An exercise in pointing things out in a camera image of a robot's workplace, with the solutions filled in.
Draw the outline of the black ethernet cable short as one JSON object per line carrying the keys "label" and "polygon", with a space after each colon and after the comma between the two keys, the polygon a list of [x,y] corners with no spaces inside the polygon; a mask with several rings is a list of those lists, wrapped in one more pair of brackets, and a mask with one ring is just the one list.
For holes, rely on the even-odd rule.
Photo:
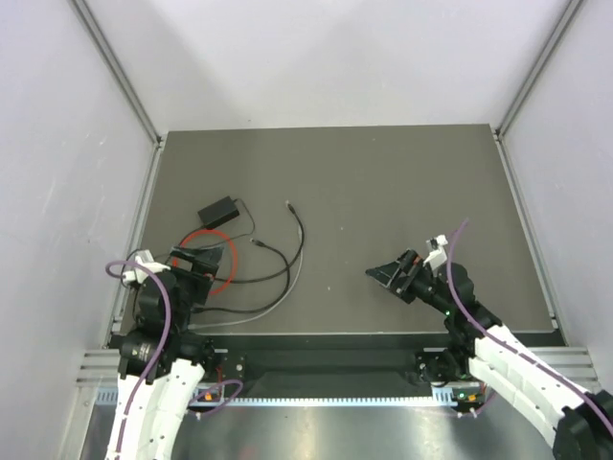
{"label": "black ethernet cable short", "polygon": [[250,285],[274,280],[286,271],[284,255],[270,244],[256,238],[235,243],[236,252],[227,245],[229,254],[222,258],[216,275],[220,283]]}

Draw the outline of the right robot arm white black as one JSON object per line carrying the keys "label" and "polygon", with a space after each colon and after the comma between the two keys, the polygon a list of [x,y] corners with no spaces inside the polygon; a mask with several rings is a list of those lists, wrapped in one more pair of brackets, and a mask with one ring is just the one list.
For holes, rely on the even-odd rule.
{"label": "right robot arm white black", "polygon": [[477,299],[462,265],[439,250],[423,258],[408,249],[366,274],[403,302],[420,300],[443,314],[449,344],[419,364],[422,380],[480,382],[531,423],[556,459],[611,458],[611,394],[571,382],[521,343]]}

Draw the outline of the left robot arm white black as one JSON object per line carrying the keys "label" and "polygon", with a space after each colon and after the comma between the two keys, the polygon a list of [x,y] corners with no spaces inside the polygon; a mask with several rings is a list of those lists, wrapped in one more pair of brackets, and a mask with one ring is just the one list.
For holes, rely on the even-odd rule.
{"label": "left robot arm white black", "polygon": [[197,385],[216,371],[212,341],[189,330],[207,301],[222,247],[175,247],[171,256],[190,264],[161,264],[147,250],[130,261],[109,263],[116,278],[136,288],[134,326],[119,338],[116,411],[108,459],[169,459]]}

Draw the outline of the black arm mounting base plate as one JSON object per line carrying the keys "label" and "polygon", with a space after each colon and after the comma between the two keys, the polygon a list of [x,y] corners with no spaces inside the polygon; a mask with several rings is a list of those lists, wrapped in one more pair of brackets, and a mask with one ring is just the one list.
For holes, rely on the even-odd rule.
{"label": "black arm mounting base plate", "polygon": [[469,379],[460,346],[442,333],[173,335],[150,376],[184,358],[203,384],[228,381],[243,399],[414,397]]}

